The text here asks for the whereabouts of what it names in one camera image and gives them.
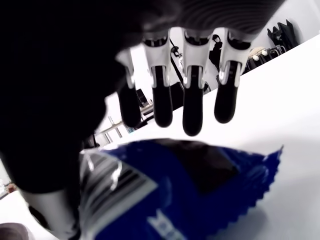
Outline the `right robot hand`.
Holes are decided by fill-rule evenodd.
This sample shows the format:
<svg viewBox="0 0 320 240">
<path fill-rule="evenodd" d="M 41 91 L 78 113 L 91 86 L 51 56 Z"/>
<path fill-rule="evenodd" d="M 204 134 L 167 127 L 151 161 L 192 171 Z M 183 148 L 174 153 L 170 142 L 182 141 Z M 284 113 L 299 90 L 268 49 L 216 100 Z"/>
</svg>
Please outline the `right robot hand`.
<svg viewBox="0 0 320 240">
<path fill-rule="evenodd" d="M 29 211 L 60 240 L 77 240 L 79 153 L 103 120 L 105 98 L 125 92 L 122 50 L 182 27 L 224 27 L 252 41 L 280 0 L 3 0 L 0 3 L 0 159 Z"/>
</svg>

